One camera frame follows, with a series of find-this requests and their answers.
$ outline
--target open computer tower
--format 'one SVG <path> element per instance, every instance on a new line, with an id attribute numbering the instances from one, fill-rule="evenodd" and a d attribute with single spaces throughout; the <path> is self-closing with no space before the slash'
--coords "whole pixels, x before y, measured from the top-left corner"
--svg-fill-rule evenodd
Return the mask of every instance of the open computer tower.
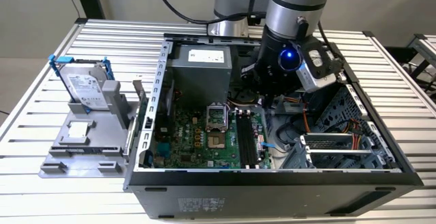
<path id="1" fill-rule="evenodd" d="M 354 216 L 422 185 L 346 63 L 257 106 L 240 69 L 258 45 L 165 35 L 125 176 L 150 218 Z"/>

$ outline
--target red wire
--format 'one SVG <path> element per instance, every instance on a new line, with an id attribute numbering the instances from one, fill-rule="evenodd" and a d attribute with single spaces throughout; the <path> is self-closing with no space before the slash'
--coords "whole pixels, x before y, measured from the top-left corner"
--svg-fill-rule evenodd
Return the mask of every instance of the red wire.
<path id="1" fill-rule="evenodd" d="M 353 147 L 352 147 L 352 150 L 357 150 L 357 137 L 356 137 L 354 133 L 353 133 Z"/>
<path id="2" fill-rule="evenodd" d="M 302 108 L 302 120 L 304 120 L 304 128 L 305 128 L 305 132 L 310 132 L 310 129 L 308 127 L 308 124 L 306 124 L 306 117 L 305 117 L 305 108 L 306 108 L 306 103 L 304 103 L 304 108 Z"/>

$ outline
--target blue led light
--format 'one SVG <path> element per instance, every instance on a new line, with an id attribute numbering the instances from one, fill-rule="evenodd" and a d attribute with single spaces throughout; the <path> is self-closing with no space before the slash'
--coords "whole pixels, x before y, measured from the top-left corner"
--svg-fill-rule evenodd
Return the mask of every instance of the blue led light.
<path id="1" fill-rule="evenodd" d="M 286 47 L 281 51 L 278 56 L 278 64 L 285 71 L 293 71 L 300 67 L 301 60 L 298 52 L 293 47 Z"/>

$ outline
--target small chip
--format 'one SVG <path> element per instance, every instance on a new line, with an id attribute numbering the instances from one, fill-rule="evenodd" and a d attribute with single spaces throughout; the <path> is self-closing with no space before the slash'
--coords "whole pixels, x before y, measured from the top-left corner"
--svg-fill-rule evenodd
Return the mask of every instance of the small chip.
<path id="1" fill-rule="evenodd" d="M 190 155 L 180 155 L 181 162 L 190 162 Z"/>
<path id="2" fill-rule="evenodd" d="M 206 137 L 208 148 L 225 148 L 224 133 L 209 133 Z"/>

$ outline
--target floor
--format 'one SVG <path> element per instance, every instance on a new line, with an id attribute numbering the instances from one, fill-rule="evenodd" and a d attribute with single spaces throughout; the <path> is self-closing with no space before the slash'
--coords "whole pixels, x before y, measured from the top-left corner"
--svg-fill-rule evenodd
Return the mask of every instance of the floor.
<path id="1" fill-rule="evenodd" d="M 10 113 L 46 63 L 44 58 L 0 58 L 0 110 Z M 6 119 L 0 113 L 0 125 Z"/>

